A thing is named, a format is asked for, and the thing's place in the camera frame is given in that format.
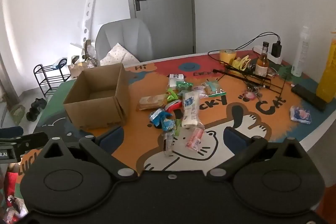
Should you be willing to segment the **orange label bread pack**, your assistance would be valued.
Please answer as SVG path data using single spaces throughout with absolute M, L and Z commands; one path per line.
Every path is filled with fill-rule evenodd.
M 150 110 L 165 107 L 167 104 L 167 94 L 160 94 L 156 96 L 147 96 L 140 98 L 137 109 Z

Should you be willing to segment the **brown cardboard box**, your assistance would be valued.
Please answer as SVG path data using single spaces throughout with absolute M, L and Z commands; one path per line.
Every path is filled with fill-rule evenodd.
M 126 124 L 130 103 L 124 66 L 83 70 L 63 105 L 72 124 L 83 130 Z

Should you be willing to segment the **white black-label snack pack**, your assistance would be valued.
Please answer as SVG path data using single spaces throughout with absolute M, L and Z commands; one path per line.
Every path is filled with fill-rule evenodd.
M 177 82 L 183 82 L 184 79 L 184 74 L 169 74 L 169 87 L 175 89 L 177 87 Z

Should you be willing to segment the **black shoe rack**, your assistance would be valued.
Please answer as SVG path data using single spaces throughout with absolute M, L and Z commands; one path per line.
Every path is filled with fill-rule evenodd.
M 67 65 L 56 70 L 51 68 L 52 65 L 39 64 L 33 69 L 33 74 L 44 97 L 53 95 L 62 83 L 71 78 Z

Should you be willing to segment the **bright green snack packet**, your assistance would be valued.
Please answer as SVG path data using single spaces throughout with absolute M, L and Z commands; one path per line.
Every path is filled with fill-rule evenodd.
M 176 94 L 175 90 L 172 88 L 168 88 L 166 94 L 167 94 L 166 100 L 168 103 L 179 99 L 179 96 Z

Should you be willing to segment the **cookie pack teal stripe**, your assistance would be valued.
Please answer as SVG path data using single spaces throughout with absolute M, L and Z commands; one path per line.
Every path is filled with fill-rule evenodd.
M 217 80 L 206 81 L 202 83 L 202 86 L 205 89 L 205 93 L 208 97 L 219 97 L 226 95 L 226 92 L 221 88 Z

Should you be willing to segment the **black rectangular device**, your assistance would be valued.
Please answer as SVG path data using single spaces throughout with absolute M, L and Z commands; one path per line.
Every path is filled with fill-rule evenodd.
M 317 110 L 323 112 L 326 109 L 327 102 L 322 98 L 317 96 L 315 93 L 307 90 L 305 87 L 300 84 L 296 84 L 291 88 L 291 91 L 299 96 L 301 99 L 311 104 L 311 106 L 315 107 Z

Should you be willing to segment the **dark green snack packet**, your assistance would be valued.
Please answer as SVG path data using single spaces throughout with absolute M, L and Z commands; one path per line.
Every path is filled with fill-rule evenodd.
M 189 83 L 186 81 L 177 81 L 176 89 L 179 96 L 183 96 L 183 94 L 190 92 L 193 88 L 193 83 Z

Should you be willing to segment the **blue white tissue pack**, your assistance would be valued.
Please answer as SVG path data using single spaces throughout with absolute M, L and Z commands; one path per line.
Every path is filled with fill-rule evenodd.
M 311 115 L 309 110 L 297 106 L 292 106 L 289 112 L 290 119 L 292 121 L 303 124 L 311 124 Z

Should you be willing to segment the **black charger plug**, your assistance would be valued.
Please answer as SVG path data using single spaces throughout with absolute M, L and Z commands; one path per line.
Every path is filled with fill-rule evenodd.
M 271 55 L 273 57 L 279 58 L 281 56 L 281 50 L 282 50 L 281 42 L 277 41 L 272 45 Z

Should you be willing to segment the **long white bread pack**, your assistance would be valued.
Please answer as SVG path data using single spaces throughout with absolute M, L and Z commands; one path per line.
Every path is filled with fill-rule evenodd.
M 199 94 L 197 92 L 187 92 L 183 95 L 183 118 L 182 127 L 204 128 L 201 120 L 199 119 Z

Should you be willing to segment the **red snack packet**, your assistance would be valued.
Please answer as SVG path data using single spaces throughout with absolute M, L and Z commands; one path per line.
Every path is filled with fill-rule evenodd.
M 180 109 L 182 106 L 182 100 L 175 100 L 165 106 L 165 111 L 168 113 L 172 113 L 174 110 Z

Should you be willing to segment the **blue slipper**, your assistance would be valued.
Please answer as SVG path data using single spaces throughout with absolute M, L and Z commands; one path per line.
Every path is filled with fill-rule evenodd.
M 67 58 L 62 58 L 60 59 L 59 61 L 55 62 L 51 68 L 53 70 L 56 70 L 56 69 L 62 69 L 62 67 L 64 67 L 65 65 L 67 65 Z

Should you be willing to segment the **pink keychain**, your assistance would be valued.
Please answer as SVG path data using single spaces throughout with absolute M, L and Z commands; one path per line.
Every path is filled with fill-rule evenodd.
M 254 92 L 247 90 L 243 93 L 243 100 L 245 102 L 252 101 L 255 99 L 256 99 L 256 94 Z

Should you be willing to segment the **pink snack packet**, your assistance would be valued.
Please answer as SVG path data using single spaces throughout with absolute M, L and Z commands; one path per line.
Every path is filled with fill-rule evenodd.
M 207 98 L 208 94 L 204 85 L 193 86 L 191 89 L 193 92 L 197 92 L 200 98 Z

